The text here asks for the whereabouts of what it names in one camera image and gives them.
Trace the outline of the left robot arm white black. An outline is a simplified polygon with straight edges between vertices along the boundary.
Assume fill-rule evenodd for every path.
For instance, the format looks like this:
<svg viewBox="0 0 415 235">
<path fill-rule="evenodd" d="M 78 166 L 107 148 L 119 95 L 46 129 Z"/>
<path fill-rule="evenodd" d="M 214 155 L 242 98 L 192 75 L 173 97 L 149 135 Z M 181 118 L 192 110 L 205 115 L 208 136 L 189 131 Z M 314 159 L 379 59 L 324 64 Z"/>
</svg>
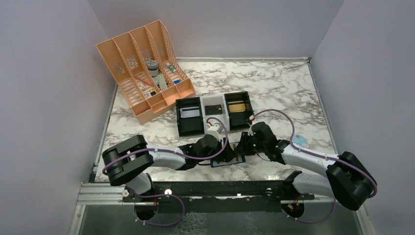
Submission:
<svg viewBox="0 0 415 235">
<path fill-rule="evenodd" d="M 108 148 L 102 153 L 103 174 L 111 186 L 125 185 L 135 195 L 155 192 L 152 179 L 144 171 L 149 167 L 167 167 L 183 171 L 209 160 L 210 166 L 229 163 L 239 156 L 226 140 L 207 134 L 195 143 L 176 148 L 162 148 L 146 142 L 144 136 L 135 135 Z"/>
</svg>

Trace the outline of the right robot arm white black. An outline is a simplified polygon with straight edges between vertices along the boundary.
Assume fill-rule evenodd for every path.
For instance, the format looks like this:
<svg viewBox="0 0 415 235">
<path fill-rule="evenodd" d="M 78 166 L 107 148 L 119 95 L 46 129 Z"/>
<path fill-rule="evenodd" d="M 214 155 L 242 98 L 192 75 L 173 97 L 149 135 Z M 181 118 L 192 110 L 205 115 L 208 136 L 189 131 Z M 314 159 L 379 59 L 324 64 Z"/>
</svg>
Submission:
<svg viewBox="0 0 415 235">
<path fill-rule="evenodd" d="M 299 166 L 312 174 L 299 173 L 292 180 L 295 190 L 335 198 L 345 208 L 356 211 L 375 193 L 377 183 L 358 158 L 345 151 L 324 154 L 301 148 L 289 140 L 279 140 L 264 122 L 241 134 L 235 151 L 245 156 L 265 154 L 271 162 Z"/>
</svg>

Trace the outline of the blue leather card holder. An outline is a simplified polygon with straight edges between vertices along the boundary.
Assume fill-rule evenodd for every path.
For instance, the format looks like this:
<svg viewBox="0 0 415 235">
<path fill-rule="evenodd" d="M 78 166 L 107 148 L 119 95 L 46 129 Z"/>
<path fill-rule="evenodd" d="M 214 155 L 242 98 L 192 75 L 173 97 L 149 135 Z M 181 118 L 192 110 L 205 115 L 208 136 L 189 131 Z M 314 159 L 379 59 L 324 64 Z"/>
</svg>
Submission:
<svg viewBox="0 0 415 235">
<path fill-rule="evenodd" d="M 245 162 L 245 155 L 240 151 L 240 148 L 238 148 L 238 143 L 228 142 L 225 150 L 218 157 L 210 160 L 210 166 L 214 168 Z"/>
</svg>

